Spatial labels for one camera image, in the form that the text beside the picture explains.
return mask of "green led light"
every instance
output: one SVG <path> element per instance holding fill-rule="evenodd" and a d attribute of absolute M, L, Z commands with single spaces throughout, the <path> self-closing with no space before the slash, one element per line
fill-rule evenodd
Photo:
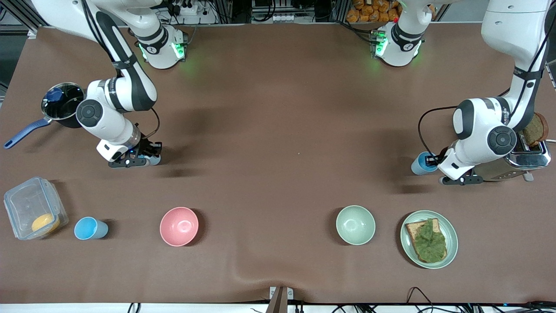
<path fill-rule="evenodd" d="M 421 46 L 421 43 L 422 43 L 422 41 L 419 41 L 419 43 L 415 47 L 415 53 L 413 53 L 413 57 L 416 57 L 417 54 L 419 53 L 419 47 Z"/>
<path fill-rule="evenodd" d="M 386 50 L 387 45 L 388 38 L 384 38 L 384 40 L 376 46 L 376 55 L 382 56 L 384 54 L 384 50 Z"/>
<path fill-rule="evenodd" d="M 147 59 L 147 54 L 145 53 L 145 51 L 144 51 L 143 47 L 141 46 L 141 44 L 139 44 L 139 49 L 141 49 L 141 52 L 143 53 L 143 58 L 144 58 L 145 60 L 148 60 L 148 59 Z"/>
<path fill-rule="evenodd" d="M 185 52 L 183 51 L 183 45 L 176 45 L 175 43 L 172 43 L 172 49 L 174 50 L 177 58 L 184 57 Z"/>

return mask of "orange food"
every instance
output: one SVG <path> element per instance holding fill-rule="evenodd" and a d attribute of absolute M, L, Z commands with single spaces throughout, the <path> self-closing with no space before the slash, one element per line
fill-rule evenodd
<path fill-rule="evenodd" d="M 369 16 L 369 22 L 378 22 L 379 21 L 379 11 L 374 11 Z"/>
<path fill-rule="evenodd" d="M 373 9 L 378 10 L 384 3 L 384 0 L 373 0 Z"/>
<path fill-rule="evenodd" d="M 390 21 L 395 20 L 396 18 L 399 18 L 400 16 L 398 15 L 398 11 L 396 9 L 389 9 L 388 10 L 388 19 Z"/>
<path fill-rule="evenodd" d="M 364 6 L 363 9 L 361 9 L 361 14 L 371 15 L 373 11 L 374 11 L 374 9 L 373 9 L 372 6 Z"/>
<path fill-rule="evenodd" d="M 429 4 L 429 9 L 433 13 L 433 19 L 435 19 L 436 18 L 436 8 L 432 4 Z"/>
<path fill-rule="evenodd" d="M 365 5 L 365 0 L 352 0 L 351 2 L 356 9 L 360 9 Z"/>
<path fill-rule="evenodd" d="M 390 2 L 383 1 L 382 5 L 379 7 L 379 11 L 385 13 L 388 11 L 389 8 L 390 8 Z"/>
<path fill-rule="evenodd" d="M 357 10 L 349 10 L 346 15 L 346 21 L 350 23 L 355 23 L 359 19 L 359 11 Z"/>
<path fill-rule="evenodd" d="M 387 21 L 388 21 L 388 13 L 380 12 L 379 22 L 387 22 Z"/>

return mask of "saucepan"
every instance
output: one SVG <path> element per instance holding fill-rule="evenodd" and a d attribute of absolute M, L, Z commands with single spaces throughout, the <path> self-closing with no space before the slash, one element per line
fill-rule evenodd
<path fill-rule="evenodd" d="M 52 121 L 68 128 L 80 128 L 81 124 L 77 121 L 76 110 L 84 97 L 83 89 L 72 82 L 63 82 L 50 88 L 41 102 L 44 118 L 27 125 L 4 144 L 4 149 L 15 146 L 32 131 L 48 126 Z"/>

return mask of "toaster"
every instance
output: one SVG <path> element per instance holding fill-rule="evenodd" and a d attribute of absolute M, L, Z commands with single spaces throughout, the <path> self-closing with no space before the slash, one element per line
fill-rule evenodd
<path fill-rule="evenodd" d="M 526 182 L 533 181 L 532 171 L 548 166 L 550 152 L 546 141 L 541 141 L 536 146 L 527 145 L 523 134 L 518 134 L 515 148 L 503 158 L 475 166 L 475 174 L 483 177 L 486 182 L 499 182 L 502 180 L 523 176 Z"/>

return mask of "pink bowl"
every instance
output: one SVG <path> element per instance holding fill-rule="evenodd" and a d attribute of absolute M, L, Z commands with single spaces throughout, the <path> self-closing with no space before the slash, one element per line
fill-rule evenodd
<path fill-rule="evenodd" d="M 172 247 L 190 243 L 199 230 L 197 215 L 188 208 L 177 207 L 168 211 L 160 222 L 160 236 Z"/>

